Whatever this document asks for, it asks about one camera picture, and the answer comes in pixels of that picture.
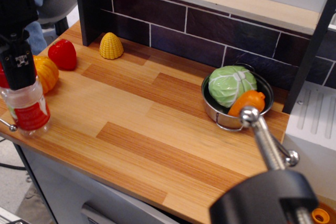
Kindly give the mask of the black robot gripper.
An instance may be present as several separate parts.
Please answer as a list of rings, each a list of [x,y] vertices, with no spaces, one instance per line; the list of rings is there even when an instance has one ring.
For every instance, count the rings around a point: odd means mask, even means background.
[[[34,0],[1,0],[1,65],[11,90],[36,82],[26,27],[38,19]]]

